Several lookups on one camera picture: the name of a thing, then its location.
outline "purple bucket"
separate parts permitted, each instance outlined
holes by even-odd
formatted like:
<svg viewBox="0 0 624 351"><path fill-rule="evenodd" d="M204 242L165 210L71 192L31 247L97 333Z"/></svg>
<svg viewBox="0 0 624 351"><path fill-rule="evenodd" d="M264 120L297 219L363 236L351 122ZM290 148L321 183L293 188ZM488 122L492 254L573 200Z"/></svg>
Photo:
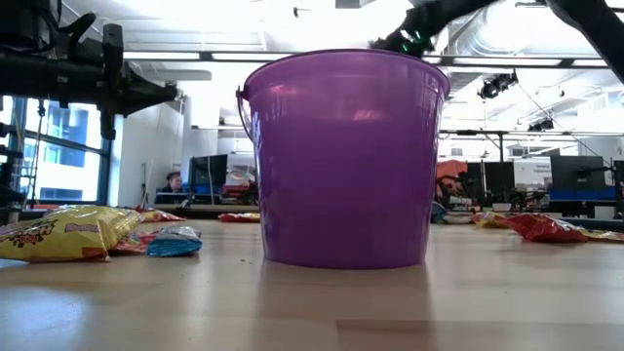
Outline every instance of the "purple bucket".
<svg viewBox="0 0 624 351"><path fill-rule="evenodd" d="M392 268L424 260L449 79L417 58L329 50L266 64L237 93L255 146L267 258Z"/></svg>

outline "bucket handle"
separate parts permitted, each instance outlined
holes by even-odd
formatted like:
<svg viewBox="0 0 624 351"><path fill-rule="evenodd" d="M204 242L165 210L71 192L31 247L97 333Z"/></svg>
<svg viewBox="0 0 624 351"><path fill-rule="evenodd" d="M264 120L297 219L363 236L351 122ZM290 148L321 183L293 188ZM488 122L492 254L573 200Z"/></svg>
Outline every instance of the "bucket handle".
<svg viewBox="0 0 624 351"><path fill-rule="evenodd" d="M243 99L247 98L247 90L241 90L241 87L239 86L238 89L236 89L236 104L238 106L238 115L239 117L241 117L241 123L243 124L243 129L245 130L247 137L251 140L254 140L252 138L252 118L243 108Z"/></svg>

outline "bucket rim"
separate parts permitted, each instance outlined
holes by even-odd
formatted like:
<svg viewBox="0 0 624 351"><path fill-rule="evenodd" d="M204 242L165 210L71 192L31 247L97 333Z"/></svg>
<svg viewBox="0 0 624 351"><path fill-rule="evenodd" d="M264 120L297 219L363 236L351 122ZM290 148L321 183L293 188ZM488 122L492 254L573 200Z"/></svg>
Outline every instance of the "bucket rim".
<svg viewBox="0 0 624 351"><path fill-rule="evenodd" d="M376 54L383 54L383 55L387 55L387 56L393 56L393 57L397 57L397 58L402 58L402 59L412 59L414 61L417 61L427 67L429 67L432 70L435 70L435 72L440 76L440 81L443 85L443 90L445 93L445 98L447 98L450 94L450 79L447 77L447 75L437 66L425 61L424 59L421 58L415 58L412 56L408 56L408 55L403 55L403 54L398 54L398 53L393 53L393 52L389 52L389 51L385 51L385 50L378 50L378 49L324 49L324 50L314 50L314 51L309 51L309 52L304 52L304 53L297 53L297 54L293 54L293 55L288 55L285 58L278 58L276 60L272 60L270 62L267 62L265 64L263 64L262 66L256 68L248 77L247 79L245 79L245 83L243 85L243 90L247 89L248 83L249 81L254 78L254 76L261 70L265 69L268 66L271 66L273 64L282 62L284 60L287 59L298 59L298 58L302 58L302 57L306 57L309 55L316 55L316 54L330 54L330 53L376 53Z"/></svg>

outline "table surface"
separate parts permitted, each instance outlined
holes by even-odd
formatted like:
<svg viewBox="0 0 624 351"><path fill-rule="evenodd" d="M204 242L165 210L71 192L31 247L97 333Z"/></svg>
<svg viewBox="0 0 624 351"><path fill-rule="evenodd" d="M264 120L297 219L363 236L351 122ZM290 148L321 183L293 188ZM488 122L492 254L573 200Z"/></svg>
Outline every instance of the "table surface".
<svg viewBox="0 0 624 351"><path fill-rule="evenodd" d="M188 224L204 232L195 257L0 260L0 349L596 351L624 344L624 246L531 244L505 230L434 226L426 265L340 271L264 261L256 224Z"/></svg>

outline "blue chip bag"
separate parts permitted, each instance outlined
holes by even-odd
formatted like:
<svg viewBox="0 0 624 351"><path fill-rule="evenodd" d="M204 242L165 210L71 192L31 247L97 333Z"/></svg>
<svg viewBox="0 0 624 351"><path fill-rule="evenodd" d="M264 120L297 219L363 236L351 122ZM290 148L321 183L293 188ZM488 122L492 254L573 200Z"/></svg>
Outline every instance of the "blue chip bag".
<svg viewBox="0 0 624 351"><path fill-rule="evenodd" d="M165 227L147 246L147 255L152 257L168 257L192 254L202 249L202 236L195 228L185 225Z"/></svg>

